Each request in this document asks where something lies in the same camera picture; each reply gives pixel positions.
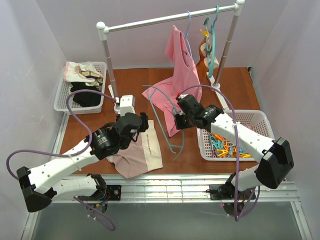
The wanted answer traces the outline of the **teal clothes hanger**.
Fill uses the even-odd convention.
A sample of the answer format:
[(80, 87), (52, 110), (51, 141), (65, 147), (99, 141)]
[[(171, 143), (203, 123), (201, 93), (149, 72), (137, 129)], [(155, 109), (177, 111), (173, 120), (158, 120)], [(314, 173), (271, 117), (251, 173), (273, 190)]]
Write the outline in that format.
[(165, 97), (170, 105), (171, 105), (171, 116), (174, 117), (175, 114), (180, 114), (181, 112), (177, 110), (175, 104), (171, 100), (171, 98), (159, 87), (154, 86), (154, 85), (149, 85), (149, 84), (144, 84), (143, 87), (147, 88), (146, 89), (146, 95), (147, 99), (151, 105), (152, 111), (156, 117), (156, 120), (159, 124), (160, 130), (163, 134), (163, 137), (165, 139), (165, 142), (170, 150), (171, 153), (175, 154), (173, 158), (173, 162), (175, 162), (183, 153), (183, 150), (185, 148), (185, 143), (186, 143), (186, 136), (185, 136), (185, 131), (182, 130), (182, 135), (181, 135), (181, 144), (173, 144), (170, 142), (170, 137), (169, 137), (169, 131), (167, 130), (167, 122), (166, 122), (166, 115), (163, 114), (163, 120), (160, 120), (159, 114), (156, 110), (156, 105), (153, 100), (153, 96), (155, 95), (156, 92), (159, 92), (163, 97)]

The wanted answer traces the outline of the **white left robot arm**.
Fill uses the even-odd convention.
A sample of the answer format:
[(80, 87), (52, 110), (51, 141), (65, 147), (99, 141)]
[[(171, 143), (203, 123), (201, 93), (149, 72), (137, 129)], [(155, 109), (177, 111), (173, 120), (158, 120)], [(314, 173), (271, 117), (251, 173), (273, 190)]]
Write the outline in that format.
[(138, 135), (148, 128), (148, 116), (126, 113), (116, 122), (105, 124), (87, 136), (66, 153), (66, 157), (55, 158), (33, 168), (25, 166), (16, 173), (28, 212), (43, 210), (53, 201), (79, 197), (85, 201), (105, 200), (108, 186), (99, 174), (68, 179), (67, 177), (87, 165), (125, 150)]

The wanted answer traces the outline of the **mauve underwear white waistband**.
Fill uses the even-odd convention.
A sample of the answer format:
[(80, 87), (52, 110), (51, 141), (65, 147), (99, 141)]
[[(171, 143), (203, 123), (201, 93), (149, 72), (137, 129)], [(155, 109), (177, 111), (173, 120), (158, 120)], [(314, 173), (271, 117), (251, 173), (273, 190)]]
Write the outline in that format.
[(163, 168), (154, 121), (148, 121), (148, 129), (139, 134), (137, 142), (132, 141), (127, 149), (119, 150), (106, 159), (127, 179)]

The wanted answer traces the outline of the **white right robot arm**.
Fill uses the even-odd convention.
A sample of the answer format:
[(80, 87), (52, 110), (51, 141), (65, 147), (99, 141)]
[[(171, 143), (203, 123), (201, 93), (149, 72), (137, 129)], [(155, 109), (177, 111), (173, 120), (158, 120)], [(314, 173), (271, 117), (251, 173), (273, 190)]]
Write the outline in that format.
[(235, 190), (242, 193), (257, 186), (276, 189), (294, 167), (289, 142), (280, 137), (274, 140), (260, 135), (238, 123), (222, 109), (203, 107), (191, 94), (176, 98), (181, 113), (174, 116), (177, 129), (196, 127), (217, 134), (247, 151), (258, 165), (233, 173), (216, 191), (223, 198), (234, 198)]

